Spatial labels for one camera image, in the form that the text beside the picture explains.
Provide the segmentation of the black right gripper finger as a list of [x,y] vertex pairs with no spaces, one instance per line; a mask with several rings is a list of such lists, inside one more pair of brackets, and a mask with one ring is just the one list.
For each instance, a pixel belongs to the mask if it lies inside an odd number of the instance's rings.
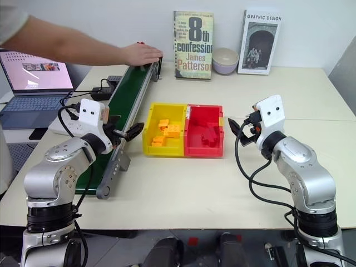
[[230,126],[230,129],[231,129],[232,133],[236,137],[240,136],[240,126],[239,126],[239,124],[235,120],[233,120],[231,118],[228,118],[228,123],[229,123],[229,126]]
[[245,147],[245,146],[255,142],[255,135],[251,135],[250,137],[248,137],[246,134],[241,132],[241,134],[239,135],[239,141],[240,141],[242,147]]

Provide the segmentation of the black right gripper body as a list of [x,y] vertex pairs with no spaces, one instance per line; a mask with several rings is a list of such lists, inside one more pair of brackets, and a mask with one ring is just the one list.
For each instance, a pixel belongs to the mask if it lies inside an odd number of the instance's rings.
[[261,134],[261,114],[257,107],[253,107],[253,112],[247,115],[246,119],[244,120],[246,125],[252,125],[250,129],[251,134],[253,135],[254,140],[257,140]]

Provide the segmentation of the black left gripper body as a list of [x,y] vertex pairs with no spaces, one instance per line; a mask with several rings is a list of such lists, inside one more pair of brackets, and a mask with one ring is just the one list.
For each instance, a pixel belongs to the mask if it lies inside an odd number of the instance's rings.
[[115,125],[112,123],[103,124],[103,131],[105,135],[109,138],[113,146],[118,146],[121,144],[121,139],[126,139],[127,133],[121,130],[115,129]]

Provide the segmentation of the person's bare hand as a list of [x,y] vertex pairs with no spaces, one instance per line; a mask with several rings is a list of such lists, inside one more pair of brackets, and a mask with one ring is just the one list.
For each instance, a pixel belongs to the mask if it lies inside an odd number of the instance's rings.
[[163,57],[163,52],[144,43],[134,43],[120,49],[119,63],[128,66],[143,66],[155,63]]

